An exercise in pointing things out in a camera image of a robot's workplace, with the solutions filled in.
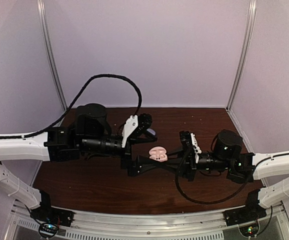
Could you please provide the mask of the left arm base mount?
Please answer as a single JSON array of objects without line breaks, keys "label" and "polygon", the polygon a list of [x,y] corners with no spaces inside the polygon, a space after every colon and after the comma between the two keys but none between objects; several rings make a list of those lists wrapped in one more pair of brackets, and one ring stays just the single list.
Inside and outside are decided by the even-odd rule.
[{"label": "left arm base mount", "polygon": [[27,209],[30,217],[38,224],[38,233],[44,239],[55,237],[61,227],[70,227],[74,219],[74,212],[60,208]]}]

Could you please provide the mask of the purple earbud charging case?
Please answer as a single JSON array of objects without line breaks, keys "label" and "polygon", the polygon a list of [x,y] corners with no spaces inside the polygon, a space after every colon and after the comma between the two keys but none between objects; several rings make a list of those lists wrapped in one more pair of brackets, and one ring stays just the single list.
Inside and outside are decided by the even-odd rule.
[{"label": "purple earbud charging case", "polygon": [[146,131],[147,131],[148,133],[150,133],[151,135],[153,135],[153,136],[156,136],[156,135],[157,135],[156,132],[155,132],[153,129],[151,129],[151,128],[148,128]]}]

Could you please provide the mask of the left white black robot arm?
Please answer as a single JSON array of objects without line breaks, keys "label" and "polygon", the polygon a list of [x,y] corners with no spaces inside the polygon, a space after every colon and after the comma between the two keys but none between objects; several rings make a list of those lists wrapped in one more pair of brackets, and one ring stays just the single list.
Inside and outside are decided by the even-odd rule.
[{"label": "left white black robot arm", "polygon": [[24,183],[3,164],[12,160],[66,162],[81,156],[119,157],[121,168],[133,174],[132,145],[157,141],[151,129],[152,116],[131,115],[123,124],[121,134],[113,134],[107,121],[106,108],[98,103],[79,106],[75,120],[67,127],[51,127],[41,133],[0,135],[0,188],[8,196],[34,210],[45,222],[52,222],[56,210],[48,193]]}]

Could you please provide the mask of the pink round charging case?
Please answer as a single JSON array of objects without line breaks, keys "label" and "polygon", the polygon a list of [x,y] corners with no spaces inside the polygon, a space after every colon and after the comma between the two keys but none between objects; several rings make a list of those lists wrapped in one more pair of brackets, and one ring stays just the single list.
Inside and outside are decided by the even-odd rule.
[{"label": "pink round charging case", "polygon": [[155,146],[149,150],[149,158],[157,162],[166,162],[168,160],[167,150],[162,146]]}]

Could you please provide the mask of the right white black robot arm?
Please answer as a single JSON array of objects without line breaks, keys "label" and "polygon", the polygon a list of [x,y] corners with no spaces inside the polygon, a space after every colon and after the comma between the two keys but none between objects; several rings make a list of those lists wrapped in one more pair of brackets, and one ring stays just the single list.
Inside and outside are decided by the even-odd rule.
[{"label": "right white black robot arm", "polygon": [[[235,132],[223,129],[212,140],[210,151],[201,151],[195,135],[182,131],[179,134],[182,148],[175,159],[158,165],[175,176],[178,192],[188,201],[199,205],[216,205],[238,195],[248,183],[280,175],[287,178],[271,186],[256,189],[248,194],[246,206],[241,209],[241,217],[251,221],[260,213],[260,207],[267,209],[274,204],[289,199],[289,151],[276,153],[242,153],[243,139]],[[189,197],[181,188],[179,178],[193,180],[197,171],[226,172],[227,179],[240,185],[229,196],[213,201],[202,201]]]}]

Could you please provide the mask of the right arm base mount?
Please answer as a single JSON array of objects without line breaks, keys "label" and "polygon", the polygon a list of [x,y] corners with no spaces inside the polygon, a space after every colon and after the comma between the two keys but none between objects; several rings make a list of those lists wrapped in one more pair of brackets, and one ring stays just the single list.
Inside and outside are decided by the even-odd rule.
[{"label": "right arm base mount", "polygon": [[239,233],[245,238],[256,237],[261,232],[259,219],[267,216],[267,212],[262,207],[239,207],[226,210],[224,213],[226,225],[238,225]]}]

